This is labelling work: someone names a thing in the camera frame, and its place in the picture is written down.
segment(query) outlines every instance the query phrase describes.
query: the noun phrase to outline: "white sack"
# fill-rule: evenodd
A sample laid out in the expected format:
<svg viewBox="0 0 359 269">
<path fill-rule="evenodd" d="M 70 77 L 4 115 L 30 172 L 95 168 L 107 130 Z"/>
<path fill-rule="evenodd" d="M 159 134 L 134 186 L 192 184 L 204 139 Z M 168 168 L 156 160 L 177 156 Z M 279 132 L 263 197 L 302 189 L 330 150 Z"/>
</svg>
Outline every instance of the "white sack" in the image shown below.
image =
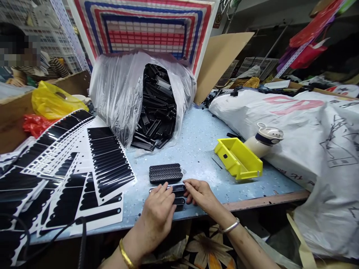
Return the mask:
<svg viewBox="0 0 359 269">
<path fill-rule="evenodd" d="M 294 220 L 313 253 L 359 258 L 359 101 L 251 90 L 214 99 L 209 110 L 245 139 L 257 122 L 284 132 L 265 159 L 311 191 Z"/>
</svg>

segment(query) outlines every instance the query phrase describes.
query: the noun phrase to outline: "blue speckled table surface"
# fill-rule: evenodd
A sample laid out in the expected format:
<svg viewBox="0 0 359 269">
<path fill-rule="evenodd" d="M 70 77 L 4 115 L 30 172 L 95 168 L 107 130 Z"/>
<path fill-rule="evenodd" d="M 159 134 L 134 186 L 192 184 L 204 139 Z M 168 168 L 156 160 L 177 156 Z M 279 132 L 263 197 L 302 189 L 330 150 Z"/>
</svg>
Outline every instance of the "blue speckled table surface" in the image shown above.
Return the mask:
<svg viewBox="0 0 359 269">
<path fill-rule="evenodd" d="M 233 132 L 224 122 L 212 117 L 207 110 L 194 106 L 185 114 L 181 135 L 175 146 L 165 147 L 155 154 L 138 157 L 138 151 L 127 151 L 128 159 L 137 177 L 137 183 L 124 193 L 124 211 L 122 222 L 89 231 L 88 235 L 131 228 L 142 211 L 148 191 L 154 186 L 149 182 L 148 169 L 152 165 L 179 163 L 183 169 L 183 179 L 195 178 L 205 180 L 221 203 L 233 203 L 265 196 L 288 194 L 304 190 L 301 186 L 281 174 L 269 163 L 263 163 L 263 175 L 249 183 L 239 183 L 225 169 L 214 147 L 219 138 L 227 138 Z M 205 215 L 200 207 L 184 205 L 174 214 L 174 220 L 189 219 Z M 59 230 L 36 238 L 31 243 L 50 241 Z M 65 231 L 58 239 L 69 238 Z"/>
</svg>

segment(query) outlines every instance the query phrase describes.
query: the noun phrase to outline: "thermos lid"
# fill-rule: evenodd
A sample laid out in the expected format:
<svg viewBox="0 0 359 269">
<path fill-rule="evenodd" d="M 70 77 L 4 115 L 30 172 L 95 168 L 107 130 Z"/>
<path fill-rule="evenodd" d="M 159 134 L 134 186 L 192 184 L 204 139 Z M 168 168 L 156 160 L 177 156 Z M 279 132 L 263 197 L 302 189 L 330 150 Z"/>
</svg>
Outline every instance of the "thermos lid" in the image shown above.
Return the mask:
<svg viewBox="0 0 359 269">
<path fill-rule="evenodd" d="M 271 144 L 277 144 L 284 139 L 284 133 L 282 130 L 276 127 L 270 127 L 264 123 L 257 123 L 259 127 L 258 134 L 271 140 Z"/>
</svg>

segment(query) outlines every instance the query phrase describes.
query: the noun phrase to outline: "red bag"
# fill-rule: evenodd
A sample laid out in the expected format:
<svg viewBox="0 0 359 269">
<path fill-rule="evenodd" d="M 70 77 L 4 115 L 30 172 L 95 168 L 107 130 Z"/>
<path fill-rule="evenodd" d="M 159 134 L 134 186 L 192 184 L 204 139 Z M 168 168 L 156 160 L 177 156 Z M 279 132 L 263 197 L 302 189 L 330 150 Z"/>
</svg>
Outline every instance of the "red bag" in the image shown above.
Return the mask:
<svg viewBox="0 0 359 269">
<path fill-rule="evenodd" d="M 313 42 L 309 44 L 303 52 L 294 60 L 290 65 L 292 69 L 304 69 L 310 66 L 310 64 L 319 57 L 328 47 L 323 46 L 323 43 L 326 41 L 322 40 L 319 43 Z"/>
<path fill-rule="evenodd" d="M 48 120 L 35 114 L 24 115 L 24 119 L 25 121 L 22 125 L 24 131 L 31 133 L 35 138 L 38 138 L 49 126 L 57 121 Z"/>
<path fill-rule="evenodd" d="M 292 48 L 300 47 L 308 41 L 316 38 L 323 28 L 329 23 L 330 18 L 334 15 L 344 0 L 334 0 L 298 34 L 292 37 L 289 41 L 289 46 Z"/>
</svg>

